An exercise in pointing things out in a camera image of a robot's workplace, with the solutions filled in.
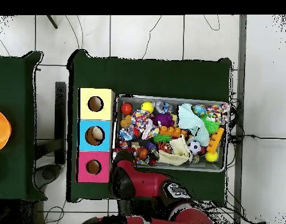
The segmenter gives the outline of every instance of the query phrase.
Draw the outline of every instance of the hole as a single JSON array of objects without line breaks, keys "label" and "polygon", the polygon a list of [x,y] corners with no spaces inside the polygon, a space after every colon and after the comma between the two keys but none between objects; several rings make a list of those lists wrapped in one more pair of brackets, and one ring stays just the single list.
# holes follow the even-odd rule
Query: hole
[{"label": "hole", "polygon": [[91,160],[86,164],[86,170],[90,174],[99,174],[101,171],[101,164],[98,160]]},{"label": "hole", "polygon": [[90,145],[100,145],[104,140],[104,131],[99,126],[90,127],[84,137]]},{"label": "hole", "polygon": [[88,100],[88,108],[91,111],[101,111],[103,109],[103,100],[98,96],[92,96]]}]

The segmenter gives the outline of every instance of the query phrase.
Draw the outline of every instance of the gray bin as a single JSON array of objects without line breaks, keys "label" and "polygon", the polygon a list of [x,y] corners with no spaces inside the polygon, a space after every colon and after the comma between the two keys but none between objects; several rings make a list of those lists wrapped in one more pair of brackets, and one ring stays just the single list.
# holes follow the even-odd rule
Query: gray bin
[{"label": "gray bin", "polygon": [[[137,109],[140,109],[140,106],[144,102],[156,102],[161,100],[167,102],[173,106],[173,114],[176,114],[176,107],[182,103],[195,104],[204,104],[205,106],[212,106],[214,104],[224,104],[225,102],[220,101],[205,101],[205,100],[186,100],[186,99],[176,99],[176,98],[163,98],[163,97],[153,97],[153,96],[133,96],[133,97],[116,97],[116,122],[114,123],[114,134],[113,134],[113,148],[118,147],[119,130],[121,129],[120,121],[122,120],[122,113],[120,111],[121,105],[123,103],[130,103],[132,105],[132,113]],[[157,110],[154,108],[154,114],[158,114]],[[221,138],[220,145],[217,148],[218,159],[215,162],[208,162],[204,156],[200,157],[200,161],[197,164],[189,164],[188,162],[180,165],[174,166],[166,163],[156,163],[156,166],[148,166],[156,169],[170,169],[170,170],[189,170],[189,171],[200,171],[200,172],[222,172],[227,165],[227,148],[228,148],[228,122],[225,124],[225,131],[223,137]]]}]

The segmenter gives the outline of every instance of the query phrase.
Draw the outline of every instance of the yellow ball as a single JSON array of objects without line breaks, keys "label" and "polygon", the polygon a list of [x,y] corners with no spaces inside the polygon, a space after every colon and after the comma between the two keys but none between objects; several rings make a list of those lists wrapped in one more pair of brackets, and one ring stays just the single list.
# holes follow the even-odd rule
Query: yellow ball
[{"label": "yellow ball", "polygon": [[153,106],[152,102],[147,101],[147,102],[144,102],[142,104],[141,109],[148,111],[149,113],[152,113],[154,110],[154,106]]},{"label": "yellow ball", "polygon": [[210,152],[207,152],[205,154],[205,159],[208,161],[208,162],[215,162],[218,158],[218,154],[217,152],[215,152],[214,154],[211,154]]}]

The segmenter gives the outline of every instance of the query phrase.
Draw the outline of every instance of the dark green table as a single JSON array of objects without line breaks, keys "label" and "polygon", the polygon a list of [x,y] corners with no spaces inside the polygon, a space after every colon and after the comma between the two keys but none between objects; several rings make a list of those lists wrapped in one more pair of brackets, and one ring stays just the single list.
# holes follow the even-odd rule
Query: dark green table
[{"label": "dark green table", "polygon": [[0,112],[12,126],[8,143],[0,150],[0,199],[45,199],[33,186],[33,76],[41,56],[30,52],[21,58],[0,57]]},{"label": "dark green table", "polygon": [[[78,198],[112,198],[108,184],[76,183],[77,89],[112,89],[116,94],[172,97],[228,102],[228,58],[211,61],[159,61],[119,58],[91,58],[85,50],[76,50],[69,58],[68,97],[68,201]],[[212,200],[224,205],[225,171],[165,170],[186,187],[193,200]]]}]

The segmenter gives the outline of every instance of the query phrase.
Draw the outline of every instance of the table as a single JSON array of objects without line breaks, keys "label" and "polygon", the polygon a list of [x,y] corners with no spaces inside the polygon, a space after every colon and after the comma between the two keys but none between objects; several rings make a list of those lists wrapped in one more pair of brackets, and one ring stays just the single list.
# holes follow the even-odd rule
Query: table
[{"label": "table", "polygon": [[[228,58],[219,61],[160,61],[92,58],[85,50],[76,50],[69,58],[68,96],[68,201],[79,198],[113,198],[107,183],[75,182],[77,140],[77,89],[108,88],[116,94],[131,94],[183,99],[229,102]],[[193,200],[212,200],[224,205],[225,171],[166,170],[192,196]]]}]

